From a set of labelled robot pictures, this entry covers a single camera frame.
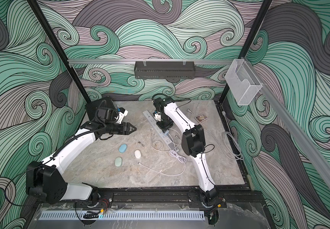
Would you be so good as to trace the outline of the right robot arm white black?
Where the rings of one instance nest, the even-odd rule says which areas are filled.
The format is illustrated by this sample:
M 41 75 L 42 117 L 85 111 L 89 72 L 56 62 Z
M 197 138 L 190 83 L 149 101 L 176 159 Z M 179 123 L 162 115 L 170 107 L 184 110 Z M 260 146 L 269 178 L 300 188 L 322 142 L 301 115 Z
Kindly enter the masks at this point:
M 198 177 L 200 199 L 204 205 L 210 206 L 218 199 L 218 188 L 213 181 L 206 160 L 206 138 L 204 128 L 195 124 L 180 110 L 175 100 L 163 93 L 152 96 L 157 126 L 163 131 L 176 125 L 182 133 L 182 150 L 191 158 Z

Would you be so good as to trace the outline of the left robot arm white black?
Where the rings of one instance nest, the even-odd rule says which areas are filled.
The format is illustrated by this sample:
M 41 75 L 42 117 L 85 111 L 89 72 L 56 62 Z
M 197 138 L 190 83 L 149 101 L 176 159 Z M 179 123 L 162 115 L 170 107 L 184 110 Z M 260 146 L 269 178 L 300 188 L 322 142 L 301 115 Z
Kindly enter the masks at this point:
M 41 162 L 33 161 L 26 170 L 26 194 L 44 203 L 56 204 L 60 201 L 78 200 L 93 208 L 99 204 L 98 188 L 89 184 L 67 183 L 63 174 L 73 160 L 102 135 L 129 135 L 136 127 L 123 119 L 128 111 L 116 108 L 106 97 L 86 106 L 89 120 L 78 131 Z

